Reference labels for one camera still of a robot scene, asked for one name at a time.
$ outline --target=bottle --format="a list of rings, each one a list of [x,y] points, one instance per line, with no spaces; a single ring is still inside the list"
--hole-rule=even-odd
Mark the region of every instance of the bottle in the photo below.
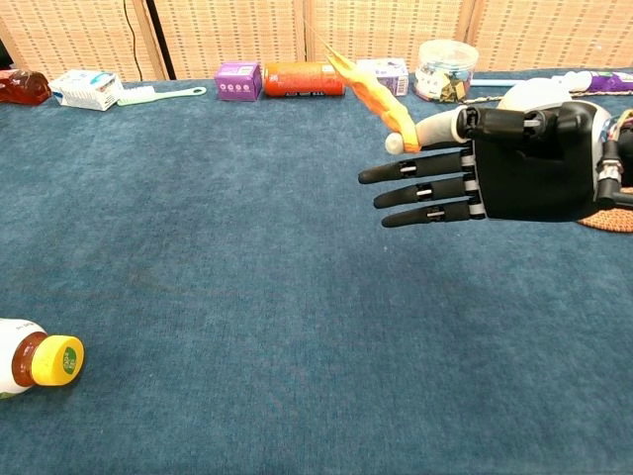
[[[75,336],[48,335],[27,320],[0,319],[0,399],[33,386],[70,383],[83,357],[83,344]]]
[[[0,71],[0,102],[37,106],[52,95],[40,72],[25,69]]]

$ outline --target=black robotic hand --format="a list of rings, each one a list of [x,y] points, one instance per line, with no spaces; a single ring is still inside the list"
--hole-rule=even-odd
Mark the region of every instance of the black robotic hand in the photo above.
[[[614,120],[560,91],[543,94],[534,107],[524,94],[525,87],[509,91],[497,108],[460,106],[431,116],[416,125],[422,149],[447,152],[361,172],[362,184],[436,178],[376,197],[378,209],[423,204],[386,217],[383,226],[486,218],[565,222],[633,209],[633,195],[620,191],[633,183],[633,116]],[[403,153],[402,136],[389,135],[386,148]]]

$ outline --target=plastic jar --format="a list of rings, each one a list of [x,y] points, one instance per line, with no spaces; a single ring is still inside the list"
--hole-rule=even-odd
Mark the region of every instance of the plastic jar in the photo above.
[[[457,102],[466,98],[479,52],[454,40],[432,40],[419,47],[415,93],[427,101]]]

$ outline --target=wicker wall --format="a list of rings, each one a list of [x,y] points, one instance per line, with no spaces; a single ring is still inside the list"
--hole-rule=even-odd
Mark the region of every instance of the wicker wall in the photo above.
[[[466,41],[480,70],[633,65],[630,0],[477,0]]]
[[[178,79],[223,61],[303,61],[303,0],[155,0]]]
[[[419,45],[434,38],[464,36],[462,0],[311,0],[307,20],[309,59],[324,60],[323,38],[353,60],[403,57],[417,66]]]
[[[166,77],[143,0],[0,0],[0,39],[21,67]],[[155,0],[178,79],[228,60],[323,59],[322,37],[353,59],[399,56],[433,38],[474,45],[478,70],[633,65],[630,0]],[[307,19],[311,28],[304,23]]]
[[[164,78],[143,2],[125,4],[143,79]],[[116,71],[123,80],[139,80],[123,0],[0,0],[0,5],[0,40],[19,67],[49,80],[72,68]]]

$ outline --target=toothbrush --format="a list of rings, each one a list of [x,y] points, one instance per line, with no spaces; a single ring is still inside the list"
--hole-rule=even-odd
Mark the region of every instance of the toothbrush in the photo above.
[[[206,92],[206,87],[193,87],[191,89],[183,89],[181,91],[172,92],[156,92],[152,86],[143,86],[134,89],[126,89],[117,101],[117,104],[120,106],[130,106],[133,104],[144,104],[147,102],[158,101],[160,99],[168,99],[170,97],[201,96]]]

